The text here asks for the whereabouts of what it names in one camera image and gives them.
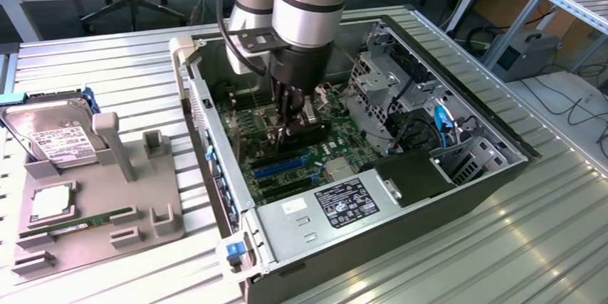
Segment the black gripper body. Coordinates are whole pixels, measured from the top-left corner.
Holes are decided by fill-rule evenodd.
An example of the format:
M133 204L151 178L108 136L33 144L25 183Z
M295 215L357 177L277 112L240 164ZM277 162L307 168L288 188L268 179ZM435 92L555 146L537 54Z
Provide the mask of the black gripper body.
M289 46L271 52L269 76L272 91L295 88L311 93L321 82L332 55L332 43L317 48Z

